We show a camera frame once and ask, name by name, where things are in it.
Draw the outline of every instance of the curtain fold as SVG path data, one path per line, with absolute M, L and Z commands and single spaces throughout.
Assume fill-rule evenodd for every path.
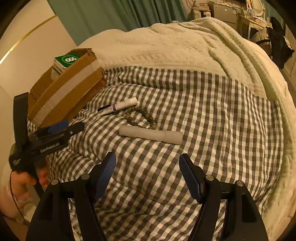
M 66 30 L 79 45 L 108 29 L 130 31 L 155 23 L 186 21 L 182 0 L 48 0 Z

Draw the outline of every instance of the fleece blanket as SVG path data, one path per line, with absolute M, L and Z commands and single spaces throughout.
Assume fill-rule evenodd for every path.
M 93 48 L 104 69 L 135 65 L 211 72 L 239 80 L 254 95 L 278 101 L 284 131 L 283 161 L 262 214 L 269 239 L 278 238 L 284 229 L 278 230 L 277 224 L 286 220 L 288 225 L 289 201 L 295 199 L 296 109 L 282 75 L 266 56 L 259 57 L 235 30 L 214 18 L 154 24 L 128 33 L 107 30 L 79 47 Z

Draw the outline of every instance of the drawer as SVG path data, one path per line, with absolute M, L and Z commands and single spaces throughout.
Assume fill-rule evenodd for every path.
M 213 4 L 211 5 L 211 11 L 214 14 L 214 18 L 229 23 L 237 22 L 237 13 L 231 7 Z

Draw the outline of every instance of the white tube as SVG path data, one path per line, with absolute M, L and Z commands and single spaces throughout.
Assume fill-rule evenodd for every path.
M 112 113 L 114 111 L 122 110 L 122 109 L 131 107 L 131 106 L 134 106 L 134 105 L 137 105 L 137 104 L 138 104 L 138 101 L 137 101 L 136 97 L 133 97 L 131 99 L 126 99 L 126 100 L 124 100 L 122 102 L 113 104 L 110 107 L 102 110 L 101 112 L 98 113 L 98 116 L 106 115 L 106 114 Z
M 176 145 L 180 145 L 183 139 L 183 133 L 179 131 L 150 130 L 137 126 L 121 126 L 119 134 L 131 138 L 143 138 Z

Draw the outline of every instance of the plaid bed sheet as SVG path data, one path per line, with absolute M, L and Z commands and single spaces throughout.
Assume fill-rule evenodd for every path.
M 200 205 L 180 172 L 182 153 L 220 181 L 245 182 L 263 212 L 283 155 L 277 102 L 254 96 L 237 80 L 190 70 L 125 66 L 106 71 L 106 79 L 107 86 L 73 121 L 85 122 L 85 131 L 68 148 L 50 155 L 49 165 L 51 178 L 70 181 L 90 172 L 107 152 L 116 154 L 114 174 L 95 206 L 107 240 L 187 239 Z M 97 117 L 99 107 L 132 97 L 158 129 L 183 132 L 182 144 L 119 136 L 120 125 L 127 125 L 124 110 Z M 135 117 L 147 126 L 143 117 Z M 221 231 L 225 206 L 222 201 L 213 240 Z M 69 207 L 81 236 L 72 200 Z

